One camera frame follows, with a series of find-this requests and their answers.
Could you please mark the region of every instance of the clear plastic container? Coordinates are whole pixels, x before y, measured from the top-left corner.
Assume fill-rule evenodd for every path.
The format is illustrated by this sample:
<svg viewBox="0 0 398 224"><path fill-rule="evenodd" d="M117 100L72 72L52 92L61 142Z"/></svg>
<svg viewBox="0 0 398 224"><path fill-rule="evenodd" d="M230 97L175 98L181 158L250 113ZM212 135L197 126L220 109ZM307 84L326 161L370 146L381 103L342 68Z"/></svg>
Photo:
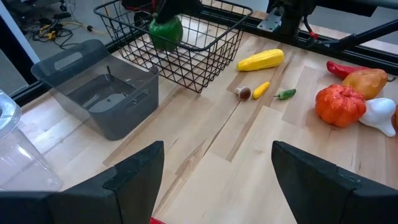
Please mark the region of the clear plastic container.
<svg viewBox="0 0 398 224"><path fill-rule="evenodd" d="M61 178L18 128L21 108L0 90L0 189L57 191Z"/></svg>

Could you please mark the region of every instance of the wooden table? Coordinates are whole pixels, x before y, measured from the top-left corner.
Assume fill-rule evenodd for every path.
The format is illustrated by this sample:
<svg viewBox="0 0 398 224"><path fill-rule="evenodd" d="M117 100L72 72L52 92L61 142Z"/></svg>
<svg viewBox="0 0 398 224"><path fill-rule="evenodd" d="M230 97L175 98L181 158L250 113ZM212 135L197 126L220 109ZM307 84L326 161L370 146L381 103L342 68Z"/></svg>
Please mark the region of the wooden table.
<svg viewBox="0 0 398 224"><path fill-rule="evenodd" d="M367 44L398 52L395 45ZM281 66L236 71L241 59L273 48L285 53ZM24 107L21 129L63 179L62 189L163 140L165 165L155 217L166 223L295 223L272 167L274 140L398 188L398 137L387 138L359 123L335 128L314 113L317 92L341 82L325 69L330 59L244 34L235 60L201 95L160 78L159 108L122 140L99 136L49 94ZM253 90L266 81L271 85L258 100L239 101L233 93L237 86ZM292 99L272 97L290 88L297 89ZM397 90L398 82L388 83L379 96L398 102Z"/></svg>

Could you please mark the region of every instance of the wire basket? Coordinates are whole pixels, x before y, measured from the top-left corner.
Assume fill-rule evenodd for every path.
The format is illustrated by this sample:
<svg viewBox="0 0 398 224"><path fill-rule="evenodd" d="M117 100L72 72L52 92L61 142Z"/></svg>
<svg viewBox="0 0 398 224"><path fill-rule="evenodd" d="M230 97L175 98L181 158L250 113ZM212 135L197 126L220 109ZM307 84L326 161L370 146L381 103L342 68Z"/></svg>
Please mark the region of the wire basket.
<svg viewBox="0 0 398 224"><path fill-rule="evenodd" d="M142 10L151 3L126 11L121 0L115 0L96 7L94 13L101 16L123 58L145 69L157 66L161 76L201 93L234 60L243 34L240 24L253 12L248 7L222 0L201 1L203 8L210 9L208 15L216 9L238 19L232 21L228 16L217 14L217 19L228 20L231 24L224 26L200 15L180 14L178 18L183 25L180 43L156 36L177 46L173 51L156 49L152 43L148 30L153 18Z"/></svg>

